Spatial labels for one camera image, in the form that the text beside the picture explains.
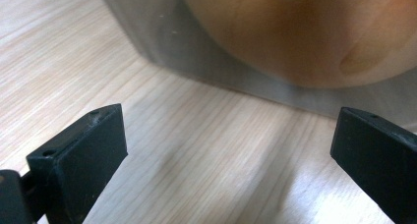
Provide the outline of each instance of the black mechanical part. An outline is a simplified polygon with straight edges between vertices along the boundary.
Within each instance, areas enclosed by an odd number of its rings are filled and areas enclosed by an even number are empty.
[[[89,112],[28,155],[30,171],[0,171],[0,222],[82,223],[128,155],[120,104]]]
[[[417,223],[417,137],[368,112],[342,108],[331,156],[395,223]]]

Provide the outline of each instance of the brown round object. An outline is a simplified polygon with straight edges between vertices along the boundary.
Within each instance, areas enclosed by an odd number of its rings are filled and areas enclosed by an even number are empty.
[[[370,84],[417,64],[417,0],[186,2],[226,51],[293,84]]]

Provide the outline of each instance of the light wood surface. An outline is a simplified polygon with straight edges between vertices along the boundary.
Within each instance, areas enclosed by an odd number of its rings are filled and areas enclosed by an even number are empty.
[[[102,0],[0,0],[0,17],[1,169],[122,103],[129,156],[86,223],[390,223],[330,158],[333,119],[151,64]]]

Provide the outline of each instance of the shiny brown surface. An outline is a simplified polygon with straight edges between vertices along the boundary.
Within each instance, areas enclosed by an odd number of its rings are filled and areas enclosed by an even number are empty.
[[[293,84],[370,84],[417,65],[417,0],[187,2],[229,53]]]
[[[390,223],[329,157],[333,119],[151,64],[102,0],[1,1],[1,169],[123,105],[129,156],[86,223]]]

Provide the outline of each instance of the wood grain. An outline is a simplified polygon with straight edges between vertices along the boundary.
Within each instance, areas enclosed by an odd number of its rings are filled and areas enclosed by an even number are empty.
[[[123,105],[129,156],[86,223],[390,223],[330,158],[333,119],[151,64],[102,0],[0,0],[0,16],[1,169]]]

